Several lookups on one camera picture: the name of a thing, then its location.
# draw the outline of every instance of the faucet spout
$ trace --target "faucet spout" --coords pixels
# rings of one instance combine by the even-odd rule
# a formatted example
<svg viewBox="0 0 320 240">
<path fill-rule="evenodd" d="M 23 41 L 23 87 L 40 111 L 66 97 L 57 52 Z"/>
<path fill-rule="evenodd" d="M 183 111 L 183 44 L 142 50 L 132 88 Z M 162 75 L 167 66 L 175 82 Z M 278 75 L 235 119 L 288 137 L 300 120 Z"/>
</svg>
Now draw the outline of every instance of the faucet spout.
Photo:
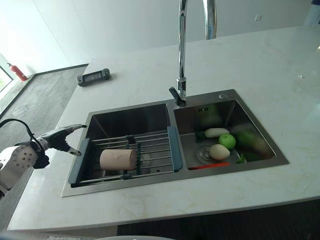
<svg viewBox="0 0 320 240">
<path fill-rule="evenodd" d="M 216 38 L 217 32 L 217 14 L 215 0 L 202 0 L 204 8 L 204 27 L 205 39 Z M 177 78 L 177 93 L 179 98 L 186 102 L 186 85 L 187 79 L 185 77 L 185 55 L 186 55 L 186 13 L 188 0 L 180 0 L 179 3 L 179 76 Z"/>
</svg>

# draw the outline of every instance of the white radish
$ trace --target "white radish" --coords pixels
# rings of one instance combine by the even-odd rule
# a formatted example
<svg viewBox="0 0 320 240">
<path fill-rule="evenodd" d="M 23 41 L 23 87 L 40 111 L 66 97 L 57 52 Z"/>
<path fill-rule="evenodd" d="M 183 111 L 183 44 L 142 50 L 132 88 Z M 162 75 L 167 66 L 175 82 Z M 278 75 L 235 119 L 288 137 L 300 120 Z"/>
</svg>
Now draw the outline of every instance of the white radish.
<svg viewBox="0 0 320 240">
<path fill-rule="evenodd" d="M 204 135 L 206 138 L 217 138 L 222 134 L 229 134 L 228 129 L 225 128 L 209 128 L 205 130 Z"/>
<path fill-rule="evenodd" d="M 230 151 L 221 144 L 215 144 L 210 147 L 209 154 L 213 159 L 222 161 L 230 156 Z"/>
</svg>

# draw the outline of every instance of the wall outlet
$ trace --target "wall outlet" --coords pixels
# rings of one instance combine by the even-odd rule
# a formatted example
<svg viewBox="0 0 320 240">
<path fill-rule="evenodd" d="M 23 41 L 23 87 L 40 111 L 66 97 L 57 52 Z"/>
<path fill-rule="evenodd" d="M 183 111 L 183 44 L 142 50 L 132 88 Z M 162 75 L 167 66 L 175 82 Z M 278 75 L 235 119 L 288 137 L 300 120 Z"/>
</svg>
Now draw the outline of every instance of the wall outlet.
<svg viewBox="0 0 320 240">
<path fill-rule="evenodd" d="M 256 15 L 254 21 L 260 21 L 261 20 L 262 15 Z"/>
</svg>

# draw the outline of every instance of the fire extinguisher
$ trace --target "fire extinguisher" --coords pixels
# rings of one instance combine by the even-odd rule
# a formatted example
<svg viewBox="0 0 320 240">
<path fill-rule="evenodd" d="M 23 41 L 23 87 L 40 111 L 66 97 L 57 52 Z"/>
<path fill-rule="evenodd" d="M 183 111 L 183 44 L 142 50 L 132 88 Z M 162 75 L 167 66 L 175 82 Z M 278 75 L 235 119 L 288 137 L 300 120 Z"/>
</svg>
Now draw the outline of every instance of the fire extinguisher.
<svg viewBox="0 0 320 240">
<path fill-rule="evenodd" d="M 17 75 L 21 81 L 28 80 L 28 78 L 23 74 L 22 71 L 20 71 L 20 69 L 16 65 L 11 65 L 10 63 L 7 64 L 9 65 L 9 69 L 11 70 L 11 72 L 15 73 L 15 75 Z"/>
</svg>

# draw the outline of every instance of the marble surface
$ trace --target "marble surface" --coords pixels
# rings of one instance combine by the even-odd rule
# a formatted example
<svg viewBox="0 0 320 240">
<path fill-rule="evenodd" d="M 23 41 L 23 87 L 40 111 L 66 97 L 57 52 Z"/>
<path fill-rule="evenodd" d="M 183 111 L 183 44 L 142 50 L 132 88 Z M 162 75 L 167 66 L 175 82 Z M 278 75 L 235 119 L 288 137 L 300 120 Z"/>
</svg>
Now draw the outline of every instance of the marble surface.
<svg viewBox="0 0 320 240">
<path fill-rule="evenodd" d="M 289 164 L 251 171 L 60 197 L 73 157 L 49 150 L 51 164 L 28 182 L 9 230 L 54 231 L 292 203 L 320 196 L 320 27 L 293 27 L 190 42 L 187 95 L 235 89 Z M 177 46 L 94 59 L 112 80 L 76 88 L 58 127 L 88 112 L 170 99 Z M 76 147 L 81 131 L 67 140 Z"/>
</svg>

